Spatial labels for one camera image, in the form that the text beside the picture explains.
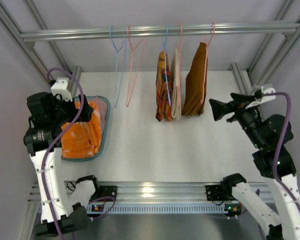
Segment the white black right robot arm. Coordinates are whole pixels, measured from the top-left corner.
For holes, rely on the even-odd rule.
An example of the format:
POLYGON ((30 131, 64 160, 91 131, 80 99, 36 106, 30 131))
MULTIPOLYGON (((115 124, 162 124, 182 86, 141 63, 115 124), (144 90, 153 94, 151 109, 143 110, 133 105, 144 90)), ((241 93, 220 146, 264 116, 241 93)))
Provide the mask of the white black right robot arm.
POLYGON ((254 95, 231 93, 232 101, 222 102, 209 99, 213 119, 221 120, 233 114, 226 121, 238 122, 257 149, 253 162, 269 188, 277 212, 252 190, 247 180, 240 174, 225 176, 216 191, 219 201, 237 200, 257 221, 267 240, 300 240, 300 193, 297 170, 292 156, 284 144, 293 139, 291 131, 291 98, 286 92, 254 95), (286 99, 286 114, 274 114, 263 120, 259 105, 272 101, 276 96, 286 99))

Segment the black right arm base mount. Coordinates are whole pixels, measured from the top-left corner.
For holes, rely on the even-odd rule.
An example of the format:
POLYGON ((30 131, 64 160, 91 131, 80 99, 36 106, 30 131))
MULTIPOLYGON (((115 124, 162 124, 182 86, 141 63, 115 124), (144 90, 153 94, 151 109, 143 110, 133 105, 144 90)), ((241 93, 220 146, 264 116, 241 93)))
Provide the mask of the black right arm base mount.
POLYGON ((210 202, 224 202, 230 200, 227 190, 220 184, 211 184, 205 186, 206 197, 210 202))

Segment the teal plastic basket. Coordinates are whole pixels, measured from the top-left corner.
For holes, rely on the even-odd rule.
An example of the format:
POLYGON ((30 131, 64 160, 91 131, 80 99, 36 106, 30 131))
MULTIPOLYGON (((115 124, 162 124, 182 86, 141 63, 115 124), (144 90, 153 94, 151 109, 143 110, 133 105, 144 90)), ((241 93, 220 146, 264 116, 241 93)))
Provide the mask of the teal plastic basket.
POLYGON ((105 97, 103 97, 103 96, 88 96, 88 97, 87 97, 87 101, 89 101, 89 100, 90 100, 90 101, 94 101, 94 98, 95 98, 95 97, 101 97, 102 99, 104 99, 104 101, 106 102, 107 107, 108 107, 108 109, 107 109, 107 116, 106 116, 105 128, 104 128, 104 132, 103 132, 103 135, 102 135, 101 144, 100 144, 100 149, 99 149, 98 153, 95 154, 95 155, 92 156, 92 157, 86 157, 86 158, 74 158, 74 159, 72 159, 72 158, 66 158, 66 159, 64 159, 64 158, 62 157, 62 155, 61 155, 61 158, 62 158, 63 160, 70 161, 70 162, 87 162, 87 161, 94 160, 94 159, 96 159, 98 156, 101 155, 101 153, 102 153, 102 151, 103 151, 103 149, 104 149, 104 147, 105 147, 105 141, 106 141, 106 135, 107 135, 107 130, 108 130, 108 124, 109 124, 109 116, 110 116, 111 104, 110 104, 110 102, 108 101, 108 99, 105 98, 105 97))

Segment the aluminium frame strut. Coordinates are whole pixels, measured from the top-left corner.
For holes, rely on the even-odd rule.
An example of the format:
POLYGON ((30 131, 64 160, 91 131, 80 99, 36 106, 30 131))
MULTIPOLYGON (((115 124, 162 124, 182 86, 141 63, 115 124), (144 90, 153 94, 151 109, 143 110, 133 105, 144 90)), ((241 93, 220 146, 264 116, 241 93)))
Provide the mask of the aluminium frame strut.
POLYGON ((293 17, 297 23, 295 30, 267 33, 245 71, 238 62, 231 63, 230 69, 241 94, 250 94, 257 87, 269 84, 297 47, 300 42, 300 1, 285 0, 275 19, 283 21, 293 17))
MULTIPOLYGON (((33 17, 34 21, 41 30, 47 30, 47 25, 40 15, 35 3, 33 0, 23 0, 25 6, 27 7, 29 13, 33 17)), ((10 13, 8 8, 5 6, 2 0, 0 0, 0 24, 3 29, 6 30, 8 35, 12 38, 14 43, 19 47, 21 52, 25 55, 28 61, 32 64, 34 69, 41 75, 43 79, 47 79, 48 67, 44 63, 44 60, 40 57, 39 53, 35 50, 36 42, 25 42, 21 37, 22 29, 14 19, 13 15, 10 13)), ((70 71, 74 74, 77 80, 80 80, 82 74, 82 67, 76 65, 73 70, 71 70, 66 63, 65 58, 63 57, 59 47, 55 42, 48 43, 50 49, 52 50, 53 55, 56 57, 57 61, 60 63, 65 70, 70 71)), ((75 96, 77 91, 77 86, 75 83, 69 83, 69 90, 72 96, 75 96)))

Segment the pink trousers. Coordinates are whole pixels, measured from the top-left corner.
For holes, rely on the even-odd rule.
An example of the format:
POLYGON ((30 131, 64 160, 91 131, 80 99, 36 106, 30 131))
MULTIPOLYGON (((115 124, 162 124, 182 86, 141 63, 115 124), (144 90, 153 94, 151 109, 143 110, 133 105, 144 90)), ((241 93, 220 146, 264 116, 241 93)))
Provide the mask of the pink trousers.
POLYGON ((99 122, 100 122, 100 129, 101 129, 101 135, 103 135, 106 125, 106 118, 107 118, 107 110, 108 105, 105 102, 105 100, 99 96, 96 96, 93 101, 95 102, 98 112, 99 112, 99 122))

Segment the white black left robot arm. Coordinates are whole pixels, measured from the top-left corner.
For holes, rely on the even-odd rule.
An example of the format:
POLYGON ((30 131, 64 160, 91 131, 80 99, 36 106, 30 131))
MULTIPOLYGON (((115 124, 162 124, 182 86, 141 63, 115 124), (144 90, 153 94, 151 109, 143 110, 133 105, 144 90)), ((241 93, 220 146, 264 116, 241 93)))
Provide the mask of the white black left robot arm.
POLYGON ((88 175, 68 195, 62 179, 62 159, 95 156, 102 143, 98 106, 83 94, 78 101, 61 94, 39 92, 27 98, 29 127, 23 142, 33 163, 41 197, 38 236, 55 237, 88 226, 87 206, 99 192, 97 178, 88 175))

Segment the orange white tie-dye trousers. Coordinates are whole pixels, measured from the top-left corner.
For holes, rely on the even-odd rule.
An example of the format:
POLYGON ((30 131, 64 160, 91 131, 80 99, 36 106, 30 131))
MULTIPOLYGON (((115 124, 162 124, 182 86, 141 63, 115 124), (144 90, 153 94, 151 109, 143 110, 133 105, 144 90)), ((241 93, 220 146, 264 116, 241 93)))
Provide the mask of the orange white tie-dye trousers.
POLYGON ((88 101, 94 111, 90 122, 76 122, 61 137, 63 159, 93 157, 99 152, 102 141, 100 115, 96 103, 88 101))

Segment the orange brown patterned trousers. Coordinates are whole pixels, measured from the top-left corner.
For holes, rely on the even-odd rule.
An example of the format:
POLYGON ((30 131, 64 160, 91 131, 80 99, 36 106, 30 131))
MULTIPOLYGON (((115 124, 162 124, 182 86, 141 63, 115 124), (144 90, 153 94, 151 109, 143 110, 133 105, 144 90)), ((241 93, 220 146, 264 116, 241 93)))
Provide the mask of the orange brown patterned trousers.
MULTIPOLYGON (((170 98, 172 102, 173 95, 173 80, 171 79, 170 67, 168 54, 167 57, 167 76, 168 76, 168 87, 170 92, 170 98)), ((157 62, 157 73, 156 73, 156 115, 155 118, 161 122, 165 120, 166 122, 171 122, 172 117, 172 107, 169 106, 168 93, 165 80, 165 62, 164 62, 164 51, 160 52, 157 62)))

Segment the aluminium hanging rail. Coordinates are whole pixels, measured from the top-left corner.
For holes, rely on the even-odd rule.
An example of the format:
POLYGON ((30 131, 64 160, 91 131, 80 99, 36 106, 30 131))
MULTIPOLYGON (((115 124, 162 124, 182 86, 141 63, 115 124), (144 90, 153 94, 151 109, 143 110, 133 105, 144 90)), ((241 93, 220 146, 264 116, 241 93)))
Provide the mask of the aluminium hanging rail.
POLYGON ((297 21, 274 20, 242 23, 210 23, 160 26, 99 27, 83 29, 29 30, 20 34, 27 42, 54 42, 70 40, 146 38, 170 36, 202 36, 227 34, 294 33, 300 23, 297 21))

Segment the beige trousers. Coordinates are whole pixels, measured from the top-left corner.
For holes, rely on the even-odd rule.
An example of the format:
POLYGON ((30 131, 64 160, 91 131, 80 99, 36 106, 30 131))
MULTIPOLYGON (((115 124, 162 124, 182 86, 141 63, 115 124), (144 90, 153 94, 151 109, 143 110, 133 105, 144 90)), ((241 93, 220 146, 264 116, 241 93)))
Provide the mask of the beige trousers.
POLYGON ((177 107, 177 84, 178 84, 178 49, 176 48, 174 51, 174 55, 171 61, 171 78, 173 81, 172 85, 172 103, 171 103, 171 116, 175 120, 181 119, 181 106, 182 106, 182 100, 181 100, 181 106, 177 107))

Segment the aluminium right frame strut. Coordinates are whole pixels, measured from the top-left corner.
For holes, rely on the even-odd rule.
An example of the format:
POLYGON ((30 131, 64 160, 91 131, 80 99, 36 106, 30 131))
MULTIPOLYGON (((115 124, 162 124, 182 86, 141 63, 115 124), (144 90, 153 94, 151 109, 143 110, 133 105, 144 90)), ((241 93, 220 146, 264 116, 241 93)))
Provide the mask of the aluminium right frame strut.
POLYGON ((231 63, 230 69, 241 94, 250 94, 257 87, 269 84, 297 47, 300 42, 300 1, 285 0, 275 19, 283 21, 293 17, 297 23, 295 30, 267 33, 245 71, 238 62, 231 63))

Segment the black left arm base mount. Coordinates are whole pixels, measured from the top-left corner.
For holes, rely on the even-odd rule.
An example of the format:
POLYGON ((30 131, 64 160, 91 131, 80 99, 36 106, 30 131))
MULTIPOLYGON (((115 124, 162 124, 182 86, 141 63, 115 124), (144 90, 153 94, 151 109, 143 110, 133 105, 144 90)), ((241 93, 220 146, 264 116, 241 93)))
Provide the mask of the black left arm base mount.
POLYGON ((96 199, 101 197, 112 197, 117 199, 118 187, 116 185, 101 185, 97 191, 96 199))

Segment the aluminium left frame strut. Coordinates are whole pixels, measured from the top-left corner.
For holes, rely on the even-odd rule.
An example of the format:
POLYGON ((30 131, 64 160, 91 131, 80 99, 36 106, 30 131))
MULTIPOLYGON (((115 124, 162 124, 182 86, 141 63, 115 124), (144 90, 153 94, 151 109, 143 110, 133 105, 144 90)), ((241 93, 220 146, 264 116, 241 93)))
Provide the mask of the aluminium left frame strut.
MULTIPOLYGON (((27 7, 29 13, 33 17, 34 21, 41 30, 47 30, 47 25, 40 15, 35 3, 33 0, 23 0, 25 6, 27 7)), ((39 53, 35 50, 36 42, 25 42, 21 37, 22 29, 14 19, 13 15, 10 13, 8 8, 5 6, 2 0, 0 0, 0 24, 3 29, 6 30, 8 35, 12 38, 14 43, 19 47, 21 52, 25 55, 28 61, 32 64, 34 69, 41 75, 43 79, 47 79, 48 67, 44 63, 44 60, 40 57, 39 53)), ((63 57, 59 47, 55 42, 48 43, 50 49, 52 50, 53 55, 56 57, 57 61, 60 63, 65 70, 70 71, 74 74, 77 80, 80 80, 82 74, 82 67, 76 65, 73 70, 71 70, 66 63, 65 58, 63 57)), ((77 86, 75 83, 69 83, 69 90, 72 96, 75 96, 77 91, 77 86)))

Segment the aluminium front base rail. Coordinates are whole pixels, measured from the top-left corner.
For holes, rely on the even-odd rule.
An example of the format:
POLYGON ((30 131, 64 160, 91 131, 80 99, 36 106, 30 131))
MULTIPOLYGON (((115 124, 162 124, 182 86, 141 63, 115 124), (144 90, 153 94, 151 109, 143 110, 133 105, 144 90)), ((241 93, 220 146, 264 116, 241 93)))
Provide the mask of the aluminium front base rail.
MULTIPOLYGON (((168 204, 209 203, 206 186, 219 185, 219 182, 100 182, 102 191, 116 194, 116 200, 123 204, 168 204), (106 190, 115 186, 116 190, 106 190)), ((273 195, 264 182, 251 182, 250 187, 260 190, 259 197, 267 204, 274 204, 273 195)), ((41 203, 38 184, 34 184, 28 197, 28 204, 41 203)))

